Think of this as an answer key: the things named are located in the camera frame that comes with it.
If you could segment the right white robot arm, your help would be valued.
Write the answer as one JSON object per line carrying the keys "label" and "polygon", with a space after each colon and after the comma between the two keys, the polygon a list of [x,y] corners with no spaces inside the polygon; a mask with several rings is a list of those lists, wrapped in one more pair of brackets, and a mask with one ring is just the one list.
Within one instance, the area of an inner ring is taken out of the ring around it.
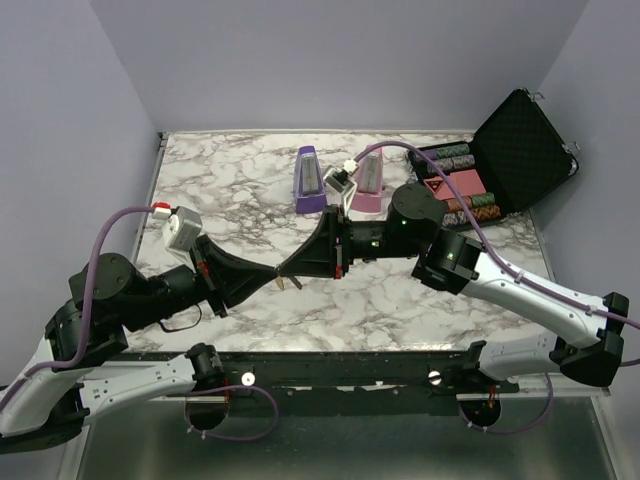
{"label": "right white robot arm", "polygon": [[543,327],[543,333],[503,343],[481,341],[460,379],[480,392],[494,381],[559,372],[593,387],[612,384],[622,364],[622,323],[628,301],[581,294],[518,269],[486,243],[442,227],[446,204],[417,183],[392,195],[383,221],[353,221],[328,206],[311,236],[277,269],[282,277],[341,279],[356,260],[414,258],[423,285],[480,299]]}

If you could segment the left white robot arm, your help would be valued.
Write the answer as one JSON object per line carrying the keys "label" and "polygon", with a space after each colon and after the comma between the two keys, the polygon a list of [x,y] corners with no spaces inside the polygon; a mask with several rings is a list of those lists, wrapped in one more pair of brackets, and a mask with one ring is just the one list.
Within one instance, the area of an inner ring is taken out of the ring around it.
{"label": "left white robot arm", "polygon": [[47,323],[26,369],[1,392],[2,453],[64,444],[113,407],[165,394],[209,395],[228,386],[215,347],[204,343],[131,380],[91,386],[84,378],[127,349],[127,331],[202,302],[224,317],[277,276],[274,267],[231,255],[205,235],[189,257],[191,266],[146,277],[124,256],[105,253],[70,278],[71,299]]}

